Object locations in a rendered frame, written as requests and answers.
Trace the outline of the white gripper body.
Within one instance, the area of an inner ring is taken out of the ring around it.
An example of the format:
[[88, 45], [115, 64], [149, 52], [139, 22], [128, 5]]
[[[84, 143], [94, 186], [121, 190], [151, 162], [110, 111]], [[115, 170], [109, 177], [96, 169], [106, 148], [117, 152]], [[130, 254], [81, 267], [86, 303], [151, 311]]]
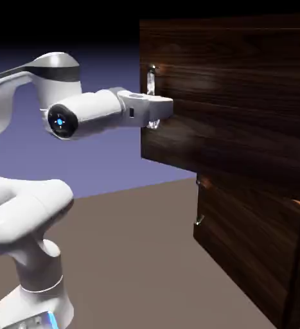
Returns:
[[146, 96], [147, 122], [165, 120], [173, 114], [173, 99], [163, 96]]

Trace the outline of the large dark wood cabinet door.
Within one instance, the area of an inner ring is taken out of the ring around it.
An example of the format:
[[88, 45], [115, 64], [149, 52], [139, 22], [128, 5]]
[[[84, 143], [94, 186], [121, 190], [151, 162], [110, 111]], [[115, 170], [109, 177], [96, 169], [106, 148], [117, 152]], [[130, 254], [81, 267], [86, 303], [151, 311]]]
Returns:
[[143, 19], [139, 52], [174, 104], [144, 158], [300, 200], [300, 13]]

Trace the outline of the small dark wood cabinet door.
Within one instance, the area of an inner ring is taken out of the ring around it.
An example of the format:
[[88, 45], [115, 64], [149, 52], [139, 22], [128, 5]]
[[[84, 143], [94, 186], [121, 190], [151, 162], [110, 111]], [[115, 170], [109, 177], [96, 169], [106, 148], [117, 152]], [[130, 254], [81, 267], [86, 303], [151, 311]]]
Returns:
[[195, 240], [276, 329], [300, 329], [300, 198], [203, 175]]

